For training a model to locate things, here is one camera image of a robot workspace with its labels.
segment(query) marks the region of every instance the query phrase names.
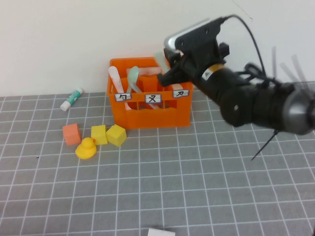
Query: spoon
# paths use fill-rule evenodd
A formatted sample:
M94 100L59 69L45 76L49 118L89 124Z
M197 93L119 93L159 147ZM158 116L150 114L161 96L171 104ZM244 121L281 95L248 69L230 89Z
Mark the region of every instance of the spoon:
M130 93L132 90L131 85L136 85L139 77L139 68L138 66L134 66L128 73L128 89L127 93Z
M133 68L131 68L131 70L128 73L128 90L127 90L127 92L131 92L132 89L135 92L142 92L136 84L138 77L139 77L139 68L138 68L138 66L134 66ZM156 106L156 105L153 105L151 103L148 103L148 104L153 109L158 108L158 106Z
M117 90L117 93L124 93L124 88L123 88L122 81L120 79L117 68L114 66L110 66L108 68L108 73L110 77L112 78L112 81ZM125 102L125 109L131 110L130 106L126 102Z

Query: yellow cube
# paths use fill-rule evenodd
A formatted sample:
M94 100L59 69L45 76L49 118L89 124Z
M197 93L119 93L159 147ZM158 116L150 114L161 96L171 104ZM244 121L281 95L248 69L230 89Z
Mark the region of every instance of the yellow cube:
M113 145L120 146L127 138L126 130L120 126L114 124L106 132L107 140Z
M95 140L95 145L108 144L106 137L106 126L92 126L91 128L91 138Z

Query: rubber duck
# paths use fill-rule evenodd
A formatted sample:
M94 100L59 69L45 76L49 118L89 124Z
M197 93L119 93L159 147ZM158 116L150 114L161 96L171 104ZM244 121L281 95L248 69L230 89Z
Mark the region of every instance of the rubber duck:
M75 154L80 159L89 159L96 153L96 145L92 138L85 138L75 150Z

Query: orange crate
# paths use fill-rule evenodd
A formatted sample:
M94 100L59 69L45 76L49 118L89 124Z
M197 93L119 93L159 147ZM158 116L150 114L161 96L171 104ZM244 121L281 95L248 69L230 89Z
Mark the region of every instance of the orange crate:
M124 92L127 91L127 69L134 66L139 68L158 67L154 58L112 59L110 66L118 69ZM193 86L192 83L182 83L183 89L189 91L188 96L175 98L172 86L162 87L157 75L139 75L137 81L141 93L131 92L131 99L126 102L132 108L125 109L125 102L116 101L116 88L108 75L107 94L110 99L115 124L125 129L143 129L160 127L180 127L190 125L190 108ZM159 108L153 109L145 101L146 94L160 94L161 102L154 103Z

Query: black cable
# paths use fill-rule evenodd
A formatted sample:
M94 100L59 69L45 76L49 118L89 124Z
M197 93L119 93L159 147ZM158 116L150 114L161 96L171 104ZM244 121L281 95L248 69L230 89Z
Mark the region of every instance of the black cable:
M258 54L258 57L259 57L259 61L260 61L262 73L263 73L263 75L266 76L265 66L264 66L264 63L262 62L261 54L260 54L258 45L257 45L257 43L256 43L256 40L255 40L255 38L254 38L254 35L252 34L252 31L250 30L250 28L248 27L248 25L246 24L246 22L245 22L241 17L239 17L238 15L229 15L229 16L225 17L225 20L230 19L230 18L236 18L236 19L238 19L239 21L241 21L242 24L243 24L243 25L245 26L245 28L247 29L248 33L250 33L251 38L252 38L252 41L253 41L253 43L254 43L254 46L255 46L255 48L256 48L256 51L257 51L257 54Z

